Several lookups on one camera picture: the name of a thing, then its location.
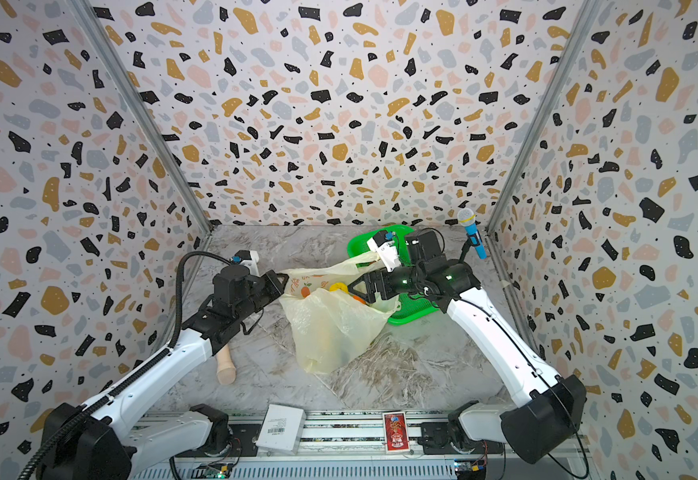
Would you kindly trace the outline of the cream plastic bag orange print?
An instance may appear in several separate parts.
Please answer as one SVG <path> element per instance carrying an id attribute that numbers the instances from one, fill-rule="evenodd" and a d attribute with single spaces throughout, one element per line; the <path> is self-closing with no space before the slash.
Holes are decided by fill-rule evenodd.
<path id="1" fill-rule="evenodd" d="M 347 286 L 381 267 L 379 256 L 367 252 L 328 268 L 284 272 L 288 281 L 279 301 L 291 326 L 297 362 L 306 372 L 329 374 L 362 355 L 398 310 L 396 299 L 368 305 L 348 292 L 329 291 L 336 282 Z M 310 290 L 306 298 L 303 287 Z"/>

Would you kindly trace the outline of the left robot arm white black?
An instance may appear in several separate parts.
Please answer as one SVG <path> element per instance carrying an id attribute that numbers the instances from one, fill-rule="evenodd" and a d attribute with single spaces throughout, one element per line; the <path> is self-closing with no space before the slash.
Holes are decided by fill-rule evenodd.
<path id="1" fill-rule="evenodd" d="M 178 323 L 166 346 L 82 405 L 63 403 L 48 415 L 41 444 L 19 478 L 128 479 L 186 451 L 232 450 L 228 415 L 204 404 L 157 426 L 134 427 L 179 380 L 244 331 L 245 319 L 282 296 L 287 281 L 285 273 L 225 266 L 213 279 L 213 294 Z"/>

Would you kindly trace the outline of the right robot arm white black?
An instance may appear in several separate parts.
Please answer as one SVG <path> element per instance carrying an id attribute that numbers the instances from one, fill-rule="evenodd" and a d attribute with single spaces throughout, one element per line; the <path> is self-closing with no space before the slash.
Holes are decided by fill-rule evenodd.
<path id="1" fill-rule="evenodd" d="M 578 438 L 587 391 L 581 380 L 563 377 L 520 337 L 494 306 L 463 257 L 446 257 L 432 229 L 407 234 L 408 261 L 398 255 L 396 235 L 380 230 L 367 241 L 382 267 L 348 284 L 368 304 L 400 296 L 424 299 L 472 339 L 499 374 L 512 406 L 472 403 L 452 416 L 452 443 L 492 441 L 508 445 L 534 464 L 570 438 Z"/>

